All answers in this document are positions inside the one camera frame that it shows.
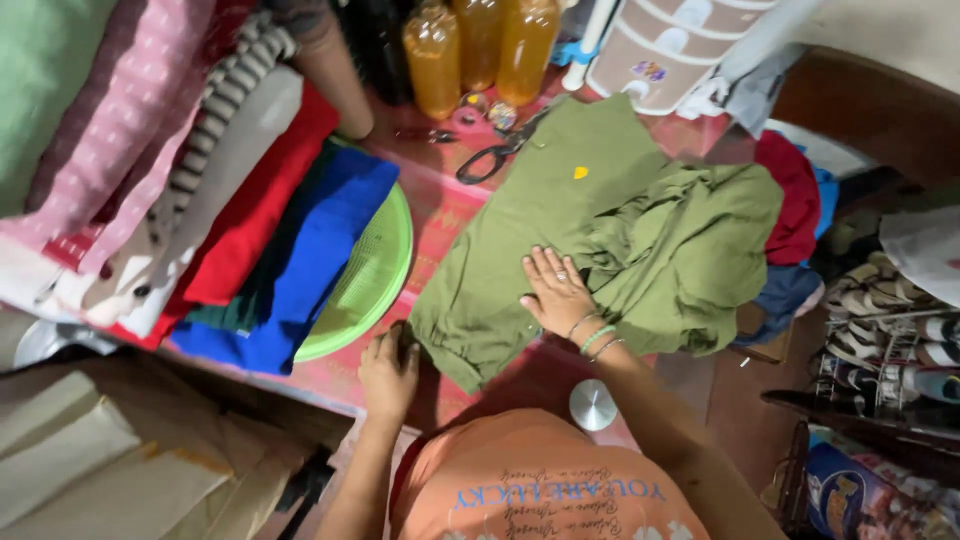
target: hand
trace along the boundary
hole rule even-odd
[[[562,337],[571,337],[574,325],[583,321],[577,327],[577,335],[572,336],[573,341],[580,344],[585,339],[582,337],[584,334],[590,337],[604,326],[599,316],[583,320],[596,312],[596,305],[581,281],[572,258],[564,257],[561,261],[552,248],[544,250],[534,246],[530,256],[523,258],[523,271],[536,297],[524,296],[520,303],[546,330]]]
[[[406,352],[406,361],[400,364],[397,342],[403,331],[396,324],[390,331],[378,335],[360,355],[357,374],[363,385],[367,401],[367,418],[392,428],[403,427],[410,403],[417,393],[420,365],[420,345],[411,345]]]

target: pillow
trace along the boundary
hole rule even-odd
[[[24,211],[40,154],[86,81],[116,2],[0,2],[0,217]]]

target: olive green shirt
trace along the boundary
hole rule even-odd
[[[628,96],[567,100],[460,233],[410,314],[445,375],[474,392],[540,328],[519,298],[534,245],[572,255],[637,354],[706,354],[736,335],[734,310],[766,279],[763,245],[783,194],[757,164],[669,160]]]

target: light green cloth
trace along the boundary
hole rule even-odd
[[[40,154],[84,85],[116,0],[0,0],[0,217],[23,212]]]
[[[574,256],[636,353],[716,351],[736,336],[735,308],[763,286],[782,197],[756,164],[669,161],[624,94],[568,100],[454,241],[411,328],[441,372],[477,390],[540,329],[518,301],[530,292],[520,260],[539,244]]]

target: bracelet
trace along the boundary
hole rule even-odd
[[[611,331],[616,331],[616,327],[614,325],[607,325],[596,331],[586,342],[584,342],[584,346],[580,348],[580,354],[585,355],[589,346],[596,341],[598,337]]]
[[[570,333],[566,335],[566,338],[573,339],[573,333],[576,332],[578,328],[580,328],[580,325],[582,325],[584,321],[586,321],[590,317],[599,317],[599,316],[600,316],[599,313],[588,313],[584,315],[583,319],[580,319],[579,321],[577,321],[577,324],[573,325],[573,328],[570,329]]]
[[[599,351],[597,351],[596,355],[593,355],[593,357],[590,359],[590,362],[595,362],[595,361],[597,361],[597,358],[599,358],[600,355],[602,355],[603,352],[606,351],[607,348],[610,347],[612,344],[614,344],[614,343],[623,343],[624,341],[625,341],[625,340],[624,340],[622,337],[618,337],[618,338],[616,338],[616,339],[611,339],[610,341],[607,342],[606,345],[604,345],[603,347],[600,348]]]

